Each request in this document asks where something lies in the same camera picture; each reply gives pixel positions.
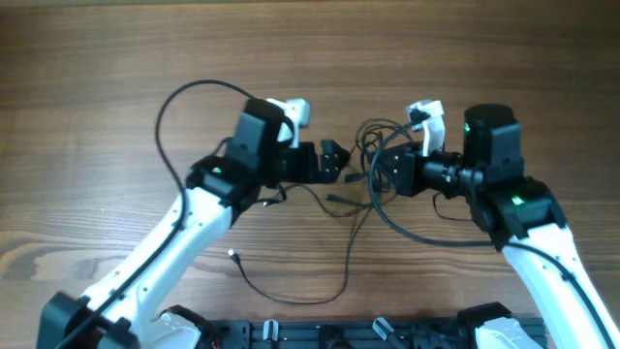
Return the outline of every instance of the wood grain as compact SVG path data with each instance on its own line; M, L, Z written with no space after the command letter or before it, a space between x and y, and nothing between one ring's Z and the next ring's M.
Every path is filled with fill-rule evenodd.
M447 111L512 106L526 171L554 191L585 267L620 317L620 31L608 3L410 1L205 4L0 11L0 346L34 345L42 306L119 263L162 217L174 186L153 143L154 117L177 86L223 79L260 97L313 106L302 138L353 144L369 117L404 120L422 98ZM187 169L233 131L240 95L199 87L166 116L164 144ZM315 186L356 200L361 185ZM441 221L431 193L387 213L434 238L484 238ZM444 214L463 215L459 201ZM302 190L254 207L187 270L165 305L210 319L369 319L453 315L500 301L536 308L491 249L413 243L375 214L359 234L347 293L329 305L275 304L249 290L226 255L273 294L331 295L353 218L324 215Z
M0 8L287 2L290 0L0 0Z

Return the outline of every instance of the black cable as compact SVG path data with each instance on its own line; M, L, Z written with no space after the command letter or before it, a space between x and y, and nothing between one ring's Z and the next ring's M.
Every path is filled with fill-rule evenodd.
M360 160L360 165L361 165L361 169L366 172L366 162L370 162L370 159L372 158L370 151L368 151L368 147L369 146L373 146L375 148L375 151L377 151L377 143L381 143L383 141L384 135L382 132L380 131L373 131L374 129L372 128L371 124L368 126L368 128L366 128L366 130L364 131L364 134L361 137L361 143L363 144L363 151L362 151L362 157ZM366 137L368 135L373 135L375 136L375 139L372 142L367 142L366 141ZM376 171L373 175L372 175L373 180L377 179L377 181L379 182L379 185L381 187L381 191L382 193L385 193L386 191L384 191L383 187L384 187L384 176L381 173L381 171ZM387 180L387 191L389 191L389 179Z
M361 146L359 146L359 137L360 137L360 134L362 133L362 131L364 131L364 127L370 127L369 124L372 124L372 123L374 123L376 125L380 125L379 124L380 122L388 123L388 124L391 124L391 126L395 126L395 127L401 127L402 126L398 122L396 122L394 120L386 119L386 118L370 118L370 119L367 119L367 120L363 121L361 123L361 125L359 125L359 127L357 128L357 131L356 131L356 145L357 145L357 148L359 150L363 151L363 148ZM413 140L413 138L411 138L411 136L409 134L407 134L407 137L410 138L410 141Z
M321 198L319 198L319 195L317 195L317 193L315 193L315 191L312 190L307 185L292 184L289 187L287 187L287 189L292 189L292 188L296 188L296 187L301 188L301 189L307 191L308 193L310 193L310 195L312 195L312 197L317 202L319 207L323 210L323 212L327 213L328 215L330 215L330 216L332 216L334 218L351 217L353 215L356 215L356 214L360 213L363 209L369 207L369 206L358 206L358 207L353 208L352 210L349 210L349 211L344 212L344 213L334 213L331 210L329 210L329 208L327 208L325 206L325 204L323 204L323 200L321 200Z
M583 301L583 304L585 305L585 307L590 312L590 316L592 316L592 319L597 324L597 327L599 328L599 332L601 332L601 336L603 337L603 340L604 340L605 344L607 345L607 347L609 349L614 349L615 348L615 346L613 344L613 340L611 339L611 335L609 335L609 332L607 331L607 328L605 327L605 324L603 323L603 320L601 319L601 316L599 315L599 312L594 307L594 304L592 304L592 301L590 301L590 299L588 298L588 295L586 295L585 291L583 291L583 288L581 288L581 285L579 285L579 282L576 280L574 275L568 269L566 269L566 267L564 267L555 258L553 258L553 257L549 256L548 254L540 251L540 249L538 249L538 248L535 248L535 247L532 247L532 246L528 246L528 245L524 245L524 244L521 244L521 243L514 243L514 242L508 242L506 244L506 246L510 246L510 247L513 247L513 248L520 248L522 250L526 250L526 251L532 252L532 253L534 253L534 254L536 254L536 255L546 259L549 263L551 263L553 266L555 266L555 268L557 268L560 271L562 278L564 280L568 280L571 283L571 285L573 285L574 290L581 297L581 300Z
M325 196L325 200L333 203L346 204L355 207L368 208L370 206L369 204L357 203L353 200L345 199L335 194L327 194L327 196Z
M172 230L170 231L168 236L164 239L162 244L159 247L157 247L157 249L155 251L153 251L153 254L151 254L146 259L146 261L144 261L144 263L142 263L142 265L140 265L136 269L136 271L134 271L127 278L127 280L125 280L118 287L118 289L113 290L113 292L109 295L108 299L106 301L104 301L103 304L101 304L97 309L95 309L84 321L79 323L79 325L77 325L76 328L73 331L71 331L60 343L58 343L58 345L56 346L57 349L58 348L66 347L71 342L73 342L78 336L83 334L85 331L90 330L90 328L95 325L95 322L99 319L101 314L110 305L112 305L116 300L118 300L123 295L123 293L132 285L132 283L134 283L134 281L136 281L136 279L148 268L148 266L150 266L151 263L153 263L153 261L155 261L155 259L157 259L157 257L166 249L166 247L171 243L171 241L174 238L174 236L181 230L181 227L183 226L183 221L185 220L185 216L186 216L186 212L187 212L187 206L188 206L187 195L185 193L185 186L183 185L183 182L181 181L178 173L174 170L174 167L172 166L168 156L166 155L166 151L164 151L164 148L162 147L162 142L161 142L161 139L160 139L160 133L161 133L160 130L161 130L162 119L164 117L164 112L166 111L166 108L172 102L174 97L179 95L181 92L187 90L188 88L191 88L191 87L197 86L197 85L203 85L203 84L217 84L217 85L221 85L221 86L233 89L233 90L235 90L235 91L245 95L246 97L248 97L250 99L254 99L255 98L250 93L246 92L242 88L237 87L237 86L235 86L235 85L233 85L231 83L227 83L227 82L219 81L219 80L215 80L215 79L201 79L201 80L197 80L197 81L186 83L186 84L182 85L181 87L177 88L168 97L166 102L164 102L164 105L159 110L159 114L157 115L157 119L156 119L156 122L155 122L155 144L157 146L157 150L158 150L162 160L164 161L164 164L166 165L166 168L170 172L170 175L172 176L172 179L174 179L174 183L176 184L176 187L178 189L179 195L181 197L181 211L179 213L178 220L176 221L176 223L174 224L174 227L172 227ZM226 139L223 139L220 142L220 144L218 145L218 147L216 148L216 152L226 142L227 142Z
M274 204L282 204L287 201L287 188L283 187L282 183L277 183L275 188L278 189L278 194L271 198L258 199L254 204L263 203L263 206L267 207Z
M370 163L368 172L371 175L369 176L369 178L372 178L372 174L376 171L377 162L379 158L381 157L381 154L383 153L384 149L388 145L388 143L394 140L396 137L398 137L398 135L400 135L401 133L406 132L407 129L409 129L411 126L412 124L408 123L406 125L399 127L398 130L394 131L391 135L389 135L389 137L387 137L383 142L381 142L381 144L377 148L377 151L375 152L375 155ZM478 247L478 246L492 246L493 245L493 243L488 240L484 240L484 241L440 240L440 239L434 239L434 238L425 238L425 237L421 237L419 235L413 234L411 232L408 232L407 230L401 228L399 225L391 221L386 215L386 213L383 211L383 209L379 205L377 195L375 194L373 190L372 180L368 181L368 193L370 195L370 201L373 207L377 210L377 213L379 214L381 219L383 219L384 222L386 222L393 230L402 234L406 238L410 238L412 240L415 240L421 243L432 244L436 246L444 246L444 247Z
M209 155L215 155L217 153L220 152L220 149L222 149L222 146L224 146L224 144L230 142L233 139L233 137L224 137L215 147L215 150L213 150Z
M472 218L452 218L452 217L447 217L439 213L439 211L437 210L437 197L440 196L441 194L442 194L441 192L437 192L435 193L435 195L433 195L433 208L435 208L435 213L437 214L439 218L451 220L454 222L473 222L474 221Z
M333 295L332 297L326 299L326 300L322 300L322 301L287 301L287 300L282 300L282 299L278 299L275 298L273 296L268 295L267 293L261 291L261 289L259 289L258 287L256 287L247 277L247 275L245 274L245 270L243 270L243 266L241 265L241 258L239 257L239 255L237 253L235 253L233 250L229 251L229 255L231 256L232 261L238 266L239 271L241 272L241 276L243 277L243 280L245 280L245 282L248 284L248 286L250 286L251 289L253 289L254 291L256 291L256 293L258 293L259 295L271 300L271 301L275 301L281 304L286 304L286 305L319 305L319 304L326 304L329 303L331 301L335 301L338 297L342 296L342 294L345 293L345 291L347 290L347 286L349 285L349 264L351 262L351 251L353 249L353 244L356 241L356 237L357 237L357 233L359 232L359 230L361 229L361 226L364 224L364 221L366 220L366 218L368 218L368 215L370 214L370 211L372 211L372 207L370 207L369 209L366 210L366 213L364 214L364 216L361 218L361 220L359 220L359 224L357 224L356 228L352 231L351 233L351 237L349 238L349 244L347 245L347 253L346 253L346 257L345 257L345 270L344 270L344 278L342 281L342 287L340 287L340 290L338 292L336 292L335 295Z

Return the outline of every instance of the white bracket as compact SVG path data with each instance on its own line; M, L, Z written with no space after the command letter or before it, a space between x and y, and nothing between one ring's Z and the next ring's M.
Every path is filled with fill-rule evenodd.
M413 103L407 107L407 115L411 111L423 111L430 115L421 123L412 126L414 132L424 131L424 141L422 142L422 156L428 156L435 150L444 150L446 138L446 126L444 125L444 107L441 101L423 100Z
M286 102L280 102L272 98L267 98L266 100L280 107L284 111L284 115L288 117L294 125L294 134L289 130L287 125L282 125L280 127L278 142L293 138L291 147L297 148L299 146L299 129L307 127L308 122L310 122L310 104L301 98L288 100Z

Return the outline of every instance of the green led light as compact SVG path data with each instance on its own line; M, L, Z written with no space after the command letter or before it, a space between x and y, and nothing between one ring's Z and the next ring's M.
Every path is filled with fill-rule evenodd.
M519 206L519 205L525 204L525 202L524 202L521 198L516 197L516 196L515 196L515 197L512 197L512 203L513 203L515 206Z

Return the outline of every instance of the robotic arm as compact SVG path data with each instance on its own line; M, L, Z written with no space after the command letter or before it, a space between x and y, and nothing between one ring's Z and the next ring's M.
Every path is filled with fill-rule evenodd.
M523 175L520 126L512 110L501 105L468 109L463 154L443 151L439 101L418 102L408 113L414 131L424 130L424 141L375 155L377 169L392 176L397 193L413 197L434 189L448 199L464 196L474 222L523 279L558 347L620 345L620 333L579 260L562 209L544 183ZM523 339L514 332L518 323L509 326L501 313L488 315L470 328L478 347L517 347Z
M208 329L171 313L153 321L164 296L196 256L222 237L257 201L262 186L273 188L282 181L331 183L349 162L349 152L334 141L323 140L324 154L318 157L313 143L298 140L298 130L307 126L308 117L309 105L304 100L282 103L250 99L225 155L212 154L192 166L185 183L188 212L166 250L105 309L94 326L63 345L196 347L200 337L208 335ZM181 206L179 195L162 221L127 259L88 287L78 300L63 293L54 296L42 313L38 348L56 347L104 304L162 245L179 219Z

